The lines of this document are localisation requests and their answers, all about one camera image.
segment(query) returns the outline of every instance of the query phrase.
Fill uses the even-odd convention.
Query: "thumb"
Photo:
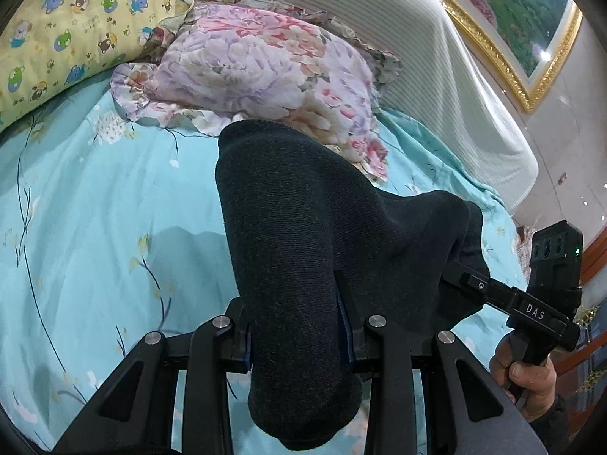
[[[537,395],[549,395],[554,391],[556,384],[556,372],[546,366],[512,363],[508,376],[518,386]]]

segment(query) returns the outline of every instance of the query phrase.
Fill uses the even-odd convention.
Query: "floral pillow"
[[[326,10],[312,11],[301,8],[283,0],[180,0],[189,5],[189,11],[179,18],[164,19],[159,24],[162,30],[162,40],[151,39],[144,50],[152,61],[159,60],[166,48],[179,32],[183,32],[188,25],[195,24],[206,11],[206,4],[225,3],[227,5],[238,5],[248,8],[269,10],[281,15],[287,15],[296,19],[316,25],[331,33],[333,36],[343,39],[350,44],[365,59],[367,65],[373,72],[374,84],[381,93],[400,75],[402,63],[398,56],[390,51],[378,50],[368,42],[361,40],[356,32],[347,25],[342,24],[336,16]]]
[[[387,179],[387,151],[373,115],[374,76],[350,44],[264,9],[206,3],[197,12],[195,24],[178,32],[160,65],[116,68],[110,86],[130,120],[151,117],[167,126],[176,115],[186,116],[208,135],[220,131],[209,118],[222,125],[234,115],[280,121],[371,179]]]

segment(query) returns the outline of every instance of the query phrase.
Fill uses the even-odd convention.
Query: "floral bedsheet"
[[[492,277],[523,286],[514,224],[497,194],[467,176],[411,118],[395,111],[376,118],[390,148],[384,189],[402,196],[444,189],[477,203]],[[0,402],[41,447],[52,449],[145,333],[192,331],[237,295],[214,179],[217,155],[215,138],[121,118],[107,73],[75,85],[0,139],[0,309],[10,310],[0,316]],[[454,331],[487,365],[505,323],[505,315],[485,308]],[[291,453],[253,424],[249,377],[230,375],[230,383],[235,453]],[[361,455],[365,409],[311,455]]]

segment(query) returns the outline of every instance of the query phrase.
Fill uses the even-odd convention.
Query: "human hand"
[[[527,421],[533,422],[539,419],[554,404],[557,373],[554,371],[550,357],[546,359],[543,366],[513,362],[509,336],[505,336],[495,348],[495,355],[489,362],[489,369],[491,376],[500,386],[503,386],[506,381],[511,381],[529,390],[529,397],[521,410],[521,414]],[[504,390],[514,402],[514,396],[508,390]]]

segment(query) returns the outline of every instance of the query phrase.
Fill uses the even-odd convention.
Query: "yellow pillowcase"
[[[178,0],[24,0],[0,36],[0,132],[84,77],[139,56]]]

